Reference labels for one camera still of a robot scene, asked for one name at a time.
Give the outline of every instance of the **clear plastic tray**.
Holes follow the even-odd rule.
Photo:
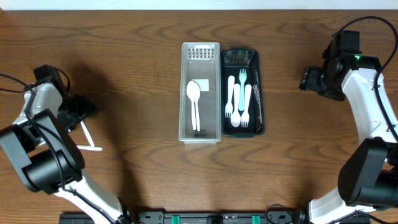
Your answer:
[[[221,140],[220,52],[220,43],[182,44],[178,139],[184,143],[215,144]],[[187,96],[188,82],[197,79],[204,83],[208,80],[208,90],[200,85],[200,131],[192,128],[191,101]]]

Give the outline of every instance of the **green clamp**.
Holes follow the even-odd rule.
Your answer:
[[[253,220],[253,224],[261,224],[259,215],[253,215],[251,218]]]
[[[179,215],[172,216],[172,224],[180,224],[180,216]]]

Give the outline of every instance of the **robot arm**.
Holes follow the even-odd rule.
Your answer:
[[[366,138],[380,137],[386,142],[396,142],[386,124],[373,90],[373,82],[376,70],[359,68],[349,70],[345,76],[341,88],[353,110],[356,127],[358,129],[359,142]],[[383,84],[383,75],[380,74],[378,91],[392,124],[398,124],[392,110],[390,101],[386,95]]]
[[[359,51],[359,32],[332,35],[323,52],[323,68],[308,67],[300,89],[342,101],[349,100],[358,129],[360,146],[341,169],[338,187],[308,205],[310,222],[336,222],[356,210],[372,212],[398,205],[396,169],[382,170],[384,161],[397,165],[396,140],[389,131],[378,105],[374,77],[380,69],[376,57]],[[392,124],[397,118],[387,98],[380,74],[377,84],[382,103]]]
[[[0,131],[4,149],[24,185],[33,192],[63,197],[87,213],[95,223],[132,223],[119,199],[102,189],[84,170],[84,158],[68,132],[94,112],[95,106],[85,97],[70,97],[55,67],[44,65],[34,70],[37,82],[24,92],[25,104],[13,125]],[[30,125],[40,128],[60,161],[65,190],[54,156],[47,149],[34,156],[29,152],[46,142]]]

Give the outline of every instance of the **plastic fork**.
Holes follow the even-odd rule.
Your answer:
[[[247,84],[244,89],[244,112],[242,114],[242,128],[247,128],[249,125],[249,103],[251,95],[251,85]]]
[[[228,77],[228,102],[225,105],[225,118],[230,118],[234,110],[232,106],[232,93],[234,91],[235,77],[230,75]]]
[[[239,81],[241,82],[241,94],[239,95],[239,110],[240,111],[244,110],[244,82],[246,82],[247,78],[248,78],[248,75],[246,74],[246,69],[242,68],[241,71],[239,72]]]
[[[232,113],[232,115],[231,115],[231,124],[235,128],[237,128],[239,126],[239,124],[241,123],[241,115],[239,114],[239,111],[238,111],[238,105],[239,105],[238,96],[239,96],[240,91],[241,91],[241,88],[240,88],[239,84],[235,84],[234,85],[234,113]]]

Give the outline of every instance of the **cutlery tray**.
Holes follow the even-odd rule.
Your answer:
[[[249,103],[249,124],[242,128],[240,124],[237,128],[232,126],[231,118],[225,117],[225,105],[228,102],[228,77],[233,75],[235,83],[240,84],[239,71],[246,69],[247,79],[244,83],[252,86],[251,101]],[[221,52],[221,122],[225,135],[238,138],[250,138],[254,135],[263,134],[265,131],[264,112],[262,108],[261,78],[259,67],[259,56],[255,50],[249,49],[230,49]]]
[[[184,143],[215,144],[221,140],[220,51],[219,43],[182,44],[178,139]],[[200,131],[192,128],[191,100],[187,96],[187,85],[191,80],[201,88],[198,100]]]

